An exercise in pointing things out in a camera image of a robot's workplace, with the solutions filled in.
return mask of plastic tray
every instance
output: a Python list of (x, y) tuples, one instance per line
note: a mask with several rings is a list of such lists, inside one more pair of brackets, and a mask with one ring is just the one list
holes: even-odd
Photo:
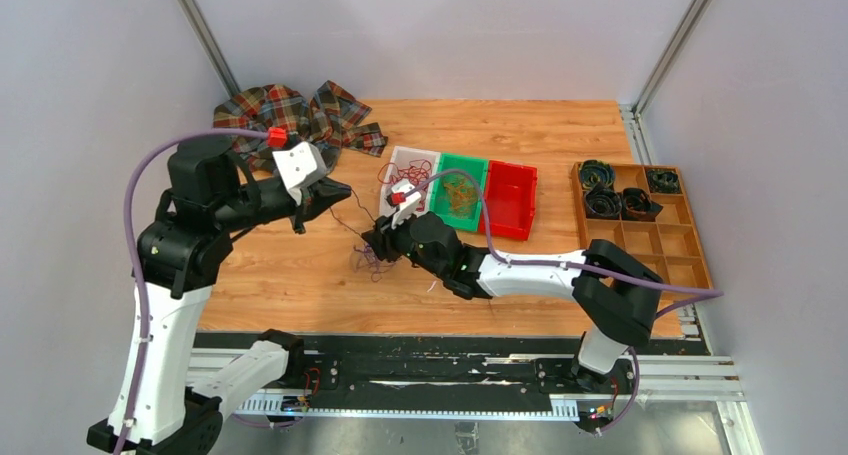
[[(447, 170), (449, 168), (461, 168), (470, 173), (480, 188), (486, 189), (486, 173), (489, 168), (489, 161), (482, 158), (463, 157), (453, 153), (443, 153), (439, 160), (439, 169)], [(432, 187), (432, 198), (430, 199), (430, 210), (436, 213), (448, 225), (459, 230), (476, 232), (480, 223), (480, 209), (482, 204), (480, 200), (474, 202), (469, 217), (462, 217), (451, 210), (448, 195), (442, 186), (441, 180), (437, 181)]]
[[(489, 207), (492, 235), (527, 240), (536, 216), (535, 167), (489, 162), (486, 179), (486, 205)], [(486, 233), (483, 216), (477, 231)]]
[[(420, 150), (417, 148), (401, 146), (395, 147), (392, 151), (392, 158), (389, 160), (388, 168), (386, 168), (385, 174), (383, 175), (383, 185), (380, 187), (380, 215), (388, 216), (393, 212), (389, 203), (386, 202), (386, 197), (389, 195), (389, 190), (391, 189), (389, 181), (392, 176), (397, 174), (398, 170), (409, 168), (411, 162), (426, 160), (430, 162), (430, 165), (432, 166), (430, 169), (430, 175), (433, 175), (438, 171), (439, 160), (441, 158), (442, 154), (439, 152), (431, 152), (430, 150)], [(429, 211), (432, 188), (433, 184), (431, 183), (424, 190), (423, 202), (419, 204), (417, 209), (415, 209), (416, 215), (423, 215)]]
[[(628, 220), (596, 220), (586, 218), (583, 204), (583, 188), (578, 173), (580, 164), (571, 171), (571, 188), (577, 212), (577, 228), (580, 244), (589, 246), (589, 241), (603, 238), (622, 247), (627, 253), (656, 272), (663, 280), (672, 285), (699, 288), (712, 288), (707, 270), (704, 250), (695, 227), (695, 217), (686, 195), (683, 176), (676, 167), (643, 165), (614, 165), (615, 183), (613, 189), (621, 192), (628, 187), (638, 187), (648, 191), (651, 199), (663, 206), (663, 210), (654, 222)], [(646, 170), (662, 168), (672, 170), (680, 177), (680, 193), (654, 193), (650, 191)], [(682, 299), (687, 295), (676, 292), (663, 292), (664, 298)]]

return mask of white backdrop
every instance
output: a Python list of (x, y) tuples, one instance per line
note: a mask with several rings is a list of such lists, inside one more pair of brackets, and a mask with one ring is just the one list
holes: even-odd
[[(3, 0), (0, 20), (0, 451), (95, 453), (133, 323), (124, 187), (226, 95), (175, 0)], [(163, 158), (141, 228), (167, 181)]]
[(845, 0), (713, 0), (645, 117), (683, 167), (727, 291), (699, 310), (769, 455), (848, 444), (846, 20)]
[(632, 102), (691, 0), (197, 0), (242, 89)]

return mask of plaid shirt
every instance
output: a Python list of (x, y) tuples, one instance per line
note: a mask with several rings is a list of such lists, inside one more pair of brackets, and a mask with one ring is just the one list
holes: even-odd
[[(215, 108), (216, 128), (245, 128), (261, 132), (283, 127), (289, 135), (314, 143), (332, 170), (346, 147), (379, 157), (388, 138), (376, 123), (359, 126), (371, 107), (331, 81), (321, 86), (309, 105), (296, 90), (284, 85), (247, 89)], [(251, 170), (275, 171), (271, 148), (264, 140), (237, 137), (233, 150)]]

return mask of gray floor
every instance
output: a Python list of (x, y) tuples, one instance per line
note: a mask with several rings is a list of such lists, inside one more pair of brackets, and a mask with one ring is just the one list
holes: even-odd
[(572, 423), (558, 422), (307, 419), (287, 431), (272, 432), (231, 420), (212, 454), (729, 455), (717, 420), (713, 403), (637, 405), (600, 439)]

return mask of plastic bin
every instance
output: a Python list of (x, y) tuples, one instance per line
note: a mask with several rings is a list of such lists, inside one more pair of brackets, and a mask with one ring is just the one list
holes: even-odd
[[(480, 184), (480, 188), (485, 190), (486, 172), (488, 171), (488, 167), (488, 160), (463, 157), (462, 155), (455, 155), (453, 153), (443, 153), (441, 160), (439, 160), (438, 171), (441, 172), (442, 170), (447, 170), (449, 168), (461, 168), (462, 170), (470, 173), (471, 176), (477, 180), (477, 183)], [(460, 215), (451, 209), (451, 203), (448, 199), (447, 191), (442, 185), (443, 181), (444, 178), (441, 178), (436, 181), (433, 187), (431, 187), (433, 193), (432, 198), (430, 199), (430, 210), (435, 212), (436, 215), (441, 217), (446, 224), (453, 228), (469, 232), (477, 231), (477, 226), (480, 223), (480, 209), (483, 206), (480, 203), (479, 197), (474, 202), (469, 211), (470, 213), (467, 216)]]
[[(527, 240), (536, 216), (537, 180), (535, 167), (489, 162), (485, 199), (492, 235)], [(486, 233), (483, 222), (481, 215), (480, 233)]]
[[(388, 216), (394, 211), (388, 202), (386, 202), (386, 197), (389, 195), (389, 190), (391, 189), (390, 180), (393, 176), (397, 175), (398, 170), (407, 169), (412, 163), (417, 167), (421, 167), (423, 165), (422, 162), (426, 161), (429, 162), (429, 166), (431, 167), (429, 170), (430, 175), (433, 175), (438, 171), (441, 157), (441, 153), (431, 152), (430, 150), (419, 150), (417, 148), (401, 146), (395, 147), (392, 151), (392, 158), (389, 160), (388, 167), (385, 169), (385, 174), (383, 175), (383, 186), (380, 187), (380, 215)], [(424, 198), (418, 205), (418, 208), (415, 209), (416, 215), (423, 215), (429, 211), (432, 188), (433, 184), (431, 183), (424, 190)]]

